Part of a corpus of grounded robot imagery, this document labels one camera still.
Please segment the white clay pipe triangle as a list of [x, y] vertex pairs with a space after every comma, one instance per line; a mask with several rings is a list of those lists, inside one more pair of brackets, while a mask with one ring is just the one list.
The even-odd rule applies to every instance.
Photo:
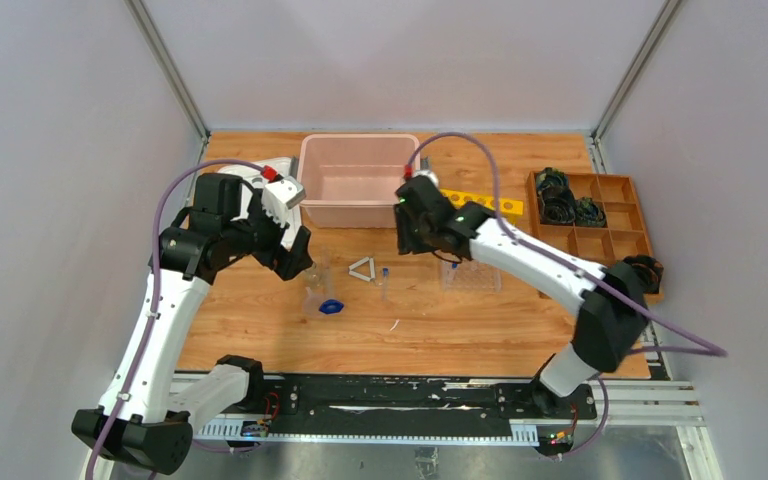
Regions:
[[348, 267], [347, 273], [358, 280], [374, 283], [377, 279], [374, 258], [366, 256], [357, 260]]

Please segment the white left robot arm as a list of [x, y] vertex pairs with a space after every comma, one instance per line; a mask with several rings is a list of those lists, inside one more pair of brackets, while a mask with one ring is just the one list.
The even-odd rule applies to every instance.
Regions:
[[293, 209], [304, 199], [294, 178], [263, 169], [258, 182], [205, 173], [192, 203], [169, 222], [156, 221], [144, 303], [114, 377], [99, 404], [81, 409], [71, 429], [91, 451], [86, 477], [100, 460], [169, 475], [184, 463], [194, 435], [226, 408], [272, 409], [261, 362], [222, 356], [193, 385], [173, 393], [176, 365], [218, 274], [252, 258], [281, 280], [309, 269], [310, 231], [284, 242]]

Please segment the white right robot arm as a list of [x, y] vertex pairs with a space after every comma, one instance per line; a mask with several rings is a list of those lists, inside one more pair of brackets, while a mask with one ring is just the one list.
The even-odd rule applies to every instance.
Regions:
[[444, 253], [489, 265], [574, 315], [571, 339], [526, 387], [525, 402], [540, 415], [558, 416], [581, 384], [616, 372], [649, 325], [645, 294], [630, 265], [607, 267], [558, 250], [474, 201], [457, 207], [428, 176], [407, 180], [396, 197], [400, 254]]

